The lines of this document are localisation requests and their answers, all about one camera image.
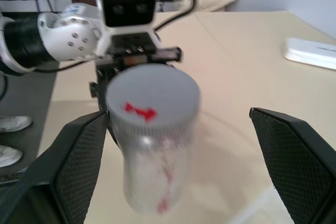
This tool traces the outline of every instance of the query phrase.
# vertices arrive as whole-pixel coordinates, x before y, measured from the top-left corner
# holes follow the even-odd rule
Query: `wire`
[[[36,72],[36,73],[57,73],[57,72],[61,72],[61,71],[64,71],[64,70],[68,70],[70,68],[77,67],[77,66],[82,65],[86,62],[89,62],[89,61],[80,61],[78,63],[72,64],[72,65],[69,65],[69,66],[66,66],[66,67],[63,67],[63,68],[57,68],[57,69],[47,69],[47,70],[35,69],[34,72]]]
[[[4,79],[4,86],[2,89],[2,92],[0,94],[0,101],[5,97],[7,90],[8,90],[8,77],[7,76],[3,76]]]
[[[163,23],[161,23],[160,25],[158,25],[155,28],[155,31],[158,32],[159,30],[161,30],[163,27],[165,27],[169,23],[174,22],[174,21],[176,21],[176,20],[178,20],[178,19],[180,19],[180,18],[182,18],[184,16],[187,16],[190,13],[192,13],[196,9],[196,7],[197,7],[197,0],[192,0],[192,1],[193,1],[192,5],[191,5],[191,7],[188,10],[186,10],[185,12],[182,12],[180,14],[177,14],[174,17],[171,17],[171,18],[167,19],[166,21],[164,21]]]

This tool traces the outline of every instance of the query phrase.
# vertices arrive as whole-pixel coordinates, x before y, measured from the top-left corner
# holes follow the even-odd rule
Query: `mesh texture pad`
[[[265,163],[296,224],[311,223],[332,189],[333,177],[286,123],[254,111]]]
[[[87,125],[56,178],[56,193],[71,224],[85,220],[97,183],[107,115]]]

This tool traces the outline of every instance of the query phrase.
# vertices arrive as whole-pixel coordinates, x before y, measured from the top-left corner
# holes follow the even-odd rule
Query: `white shoe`
[[[22,152],[0,145],[0,168],[13,165],[22,158]]]
[[[32,122],[33,120],[28,116],[0,116],[0,133],[23,130]]]

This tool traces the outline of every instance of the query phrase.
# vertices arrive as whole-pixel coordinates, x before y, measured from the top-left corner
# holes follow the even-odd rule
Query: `red mark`
[[[156,111],[153,110],[152,108],[149,108],[147,110],[143,110],[143,109],[136,108],[136,107],[132,106],[129,102],[126,103],[125,111],[128,112],[128,113],[131,113],[131,112],[134,111],[137,115],[145,118],[146,123],[152,121],[154,119],[154,117],[156,117],[156,115],[157,115]]]
[[[158,212],[159,214],[163,214],[167,210],[168,210],[168,201],[167,199],[163,198],[158,205]]]

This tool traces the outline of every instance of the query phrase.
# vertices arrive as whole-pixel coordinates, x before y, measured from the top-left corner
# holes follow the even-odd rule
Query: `table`
[[[159,14],[157,21],[170,15]],[[287,37],[336,41],[288,12],[197,13],[159,35],[163,46],[184,50],[184,62],[176,66],[202,91],[184,194],[161,217],[131,210],[122,190],[122,154],[107,134],[85,223],[291,223],[281,201],[270,196],[272,183],[248,113],[251,107],[261,107],[303,119],[336,148],[335,72],[288,61],[281,53]],[[58,75],[40,153],[64,124],[97,111],[88,86],[95,79],[93,63]],[[251,214],[259,205],[266,210]],[[272,206],[278,209],[273,214]]]

